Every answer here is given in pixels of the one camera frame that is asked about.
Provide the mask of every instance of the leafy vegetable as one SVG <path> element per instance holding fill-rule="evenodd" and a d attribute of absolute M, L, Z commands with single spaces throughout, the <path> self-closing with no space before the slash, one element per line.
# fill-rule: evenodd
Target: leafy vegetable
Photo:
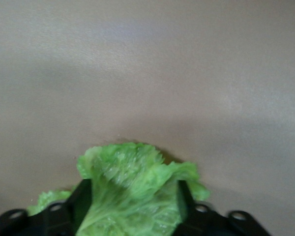
<path fill-rule="evenodd" d="M 124 143 L 93 147 L 78 159 L 83 178 L 92 179 L 93 202 L 78 236 L 167 236 L 181 218 L 177 180 L 186 180 L 193 197 L 204 200 L 209 191 L 200 184 L 196 165 L 163 164 L 151 145 Z M 30 206 L 30 214 L 48 203 L 67 198 L 70 191 L 50 191 Z"/>

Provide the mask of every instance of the black plastic part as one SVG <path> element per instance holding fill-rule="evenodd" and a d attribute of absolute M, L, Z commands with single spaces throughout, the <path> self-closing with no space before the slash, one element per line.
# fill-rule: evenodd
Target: black plastic part
<path fill-rule="evenodd" d="M 28 217 L 24 209 L 0 216 L 0 236 L 74 236 L 92 202 L 91 180 L 84 179 L 65 202 L 51 203 Z"/>
<path fill-rule="evenodd" d="M 226 218 L 209 206 L 196 203 L 186 181 L 178 181 L 177 199 L 182 223 L 172 236 L 270 236 L 245 211 L 231 211 Z"/>

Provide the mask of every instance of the lettuce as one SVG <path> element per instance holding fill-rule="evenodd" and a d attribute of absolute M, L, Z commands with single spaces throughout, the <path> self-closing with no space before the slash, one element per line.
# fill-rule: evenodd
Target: lettuce
<path fill-rule="evenodd" d="M 154 146 L 124 143 L 92 147 L 78 159 L 82 178 L 92 179 L 92 205 L 78 236 L 169 236 L 181 222 L 177 207 L 177 180 L 186 180 L 193 197 L 202 201 L 209 191 L 199 183 L 196 165 L 169 165 Z M 70 191 L 39 196 L 29 214 L 50 202 L 65 199 Z"/>

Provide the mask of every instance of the lettuce leaf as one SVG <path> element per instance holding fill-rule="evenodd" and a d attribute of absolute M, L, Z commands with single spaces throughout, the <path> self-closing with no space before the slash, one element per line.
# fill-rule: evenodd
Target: lettuce leaf
<path fill-rule="evenodd" d="M 93 200 L 78 236 L 169 236 L 181 222 L 177 180 L 186 180 L 196 200 L 209 191 L 199 183 L 195 164 L 169 165 L 154 146 L 142 143 L 92 147 L 78 159 L 82 178 L 92 179 Z M 70 191 L 50 191 L 28 208 L 39 213 Z"/>

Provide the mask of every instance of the gray surface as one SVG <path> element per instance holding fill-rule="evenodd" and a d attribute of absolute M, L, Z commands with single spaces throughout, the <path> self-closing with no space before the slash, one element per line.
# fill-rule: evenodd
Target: gray surface
<path fill-rule="evenodd" d="M 0 0 L 0 213 L 126 140 L 295 235 L 295 0 Z"/>

